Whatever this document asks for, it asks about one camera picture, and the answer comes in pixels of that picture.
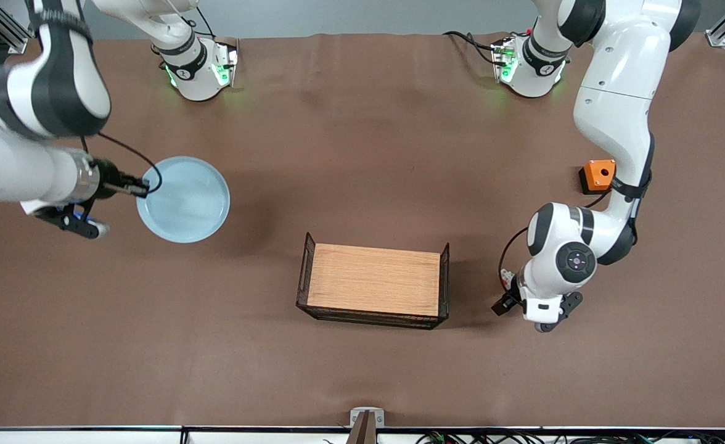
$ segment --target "orange block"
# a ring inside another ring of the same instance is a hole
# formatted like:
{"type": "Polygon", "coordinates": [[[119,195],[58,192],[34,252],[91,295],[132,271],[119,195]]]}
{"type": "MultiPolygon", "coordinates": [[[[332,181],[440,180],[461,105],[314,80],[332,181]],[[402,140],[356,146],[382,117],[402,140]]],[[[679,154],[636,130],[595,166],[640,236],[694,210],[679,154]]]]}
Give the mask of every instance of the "orange block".
{"type": "Polygon", "coordinates": [[[582,191],[585,194],[604,194],[614,177],[614,160],[591,160],[579,170],[582,191]]]}

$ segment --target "green led light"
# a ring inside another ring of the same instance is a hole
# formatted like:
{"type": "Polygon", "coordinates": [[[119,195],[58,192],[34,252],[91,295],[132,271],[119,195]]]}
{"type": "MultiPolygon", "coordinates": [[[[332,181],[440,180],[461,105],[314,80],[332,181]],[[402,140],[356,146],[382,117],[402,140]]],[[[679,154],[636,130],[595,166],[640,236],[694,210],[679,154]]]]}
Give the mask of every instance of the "green led light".
{"type": "Polygon", "coordinates": [[[217,78],[217,83],[221,86],[227,85],[229,82],[231,82],[230,79],[228,79],[228,70],[224,67],[217,67],[217,65],[212,65],[214,68],[215,77],[217,78]]]}
{"type": "Polygon", "coordinates": [[[516,65],[517,62],[514,60],[513,62],[502,68],[502,75],[500,76],[501,81],[511,81],[516,65]]]}
{"type": "Polygon", "coordinates": [[[165,65],[165,72],[168,73],[168,78],[171,79],[171,85],[173,85],[174,88],[177,88],[176,80],[174,80],[173,74],[171,73],[171,69],[168,68],[168,65],[165,65]]]}

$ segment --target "plate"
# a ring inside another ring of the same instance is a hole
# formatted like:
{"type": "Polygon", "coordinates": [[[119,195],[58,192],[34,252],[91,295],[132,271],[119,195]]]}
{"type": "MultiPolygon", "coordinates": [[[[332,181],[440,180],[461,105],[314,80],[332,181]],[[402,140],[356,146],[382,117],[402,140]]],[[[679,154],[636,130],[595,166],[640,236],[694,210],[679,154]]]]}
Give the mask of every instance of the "plate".
{"type": "MultiPolygon", "coordinates": [[[[157,162],[163,184],[146,199],[137,199],[137,212],[157,236],[177,244],[190,244],[212,236],[231,209],[231,192],[211,164],[180,155],[157,162]]],[[[143,179],[157,186],[159,178],[149,168],[143,179]]]]}

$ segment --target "black strap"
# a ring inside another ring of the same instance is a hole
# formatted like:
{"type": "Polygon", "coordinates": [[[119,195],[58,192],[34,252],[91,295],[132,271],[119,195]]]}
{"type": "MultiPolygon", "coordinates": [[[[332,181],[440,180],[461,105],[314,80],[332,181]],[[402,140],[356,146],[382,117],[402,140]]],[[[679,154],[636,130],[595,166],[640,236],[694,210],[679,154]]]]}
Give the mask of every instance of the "black strap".
{"type": "Polygon", "coordinates": [[[70,31],[86,37],[89,44],[94,42],[91,37],[91,31],[89,25],[86,24],[80,17],[76,17],[69,12],[56,11],[55,9],[45,9],[42,12],[34,12],[30,15],[31,28],[35,29],[36,37],[39,37],[39,26],[41,25],[55,25],[59,28],[66,28],[70,31]]]}
{"type": "Polygon", "coordinates": [[[171,65],[171,63],[166,63],[168,70],[170,70],[174,76],[177,76],[177,78],[182,80],[193,80],[195,78],[195,73],[199,72],[200,68],[203,68],[204,65],[207,64],[207,47],[204,45],[200,46],[201,51],[192,62],[185,65],[171,65]]]}
{"type": "Polygon", "coordinates": [[[532,53],[529,42],[524,42],[522,46],[522,54],[524,62],[531,65],[535,69],[535,74],[545,78],[545,76],[551,76],[557,69],[563,64],[565,59],[557,59],[552,62],[540,59],[535,53],[532,53]]]}
{"type": "Polygon", "coordinates": [[[530,34],[530,43],[532,43],[532,46],[535,48],[535,50],[538,52],[538,54],[541,54],[541,56],[546,56],[551,59],[559,59],[559,58],[562,58],[562,57],[565,57],[568,55],[567,49],[565,51],[557,52],[557,51],[549,51],[545,47],[542,47],[538,43],[538,40],[535,39],[535,34],[530,34]]]}
{"type": "Polygon", "coordinates": [[[174,48],[174,49],[163,49],[161,47],[156,47],[157,52],[160,53],[160,56],[178,56],[179,54],[184,54],[190,50],[190,48],[193,46],[193,42],[195,41],[195,31],[190,29],[190,37],[187,38],[187,40],[181,44],[181,46],[174,48]]]}
{"type": "Polygon", "coordinates": [[[642,197],[645,197],[647,186],[650,185],[651,180],[653,180],[652,171],[647,173],[647,182],[642,186],[626,185],[617,179],[617,176],[615,176],[614,179],[612,179],[612,189],[625,197],[630,197],[630,199],[642,199],[642,197]]]}

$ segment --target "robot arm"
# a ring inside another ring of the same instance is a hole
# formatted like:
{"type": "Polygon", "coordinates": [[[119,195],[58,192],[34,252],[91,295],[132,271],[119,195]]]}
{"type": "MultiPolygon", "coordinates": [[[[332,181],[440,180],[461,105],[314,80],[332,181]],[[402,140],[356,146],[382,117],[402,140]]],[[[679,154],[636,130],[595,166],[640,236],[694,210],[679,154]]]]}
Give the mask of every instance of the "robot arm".
{"type": "MultiPolygon", "coordinates": [[[[563,23],[581,23],[572,11],[597,9],[577,8],[579,2],[588,1],[560,3],[560,30],[563,23]]],[[[560,320],[563,300],[592,278],[597,265],[619,261],[635,244],[636,216],[650,183],[655,147],[647,126],[650,102],[667,53],[687,38],[700,9],[696,0],[608,0],[599,10],[605,11],[603,18],[588,22],[587,30],[574,26],[594,48],[574,121],[586,138],[612,155],[616,175],[606,210],[551,203],[532,217],[532,259],[517,273],[510,292],[538,331],[560,320]]],[[[567,30],[563,34],[573,37],[567,30]]]]}
{"type": "Polygon", "coordinates": [[[235,47],[197,37],[182,12],[199,0],[94,0],[105,14],[123,20],[151,39],[171,77],[171,84],[190,101],[206,101],[232,83],[235,47]]]}
{"type": "Polygon", "coordinates": [[[109,161],[50,142],[97,134],[111,104],[78,0],[33,0],[29,9],[42,53],[0,67],[0,200],[97,238],[107,226],[88,219],[94,200],[115,191],[145,197],[148,185],[109,161]],[[74,205],[83,206],[81,216],[74,205]]]}

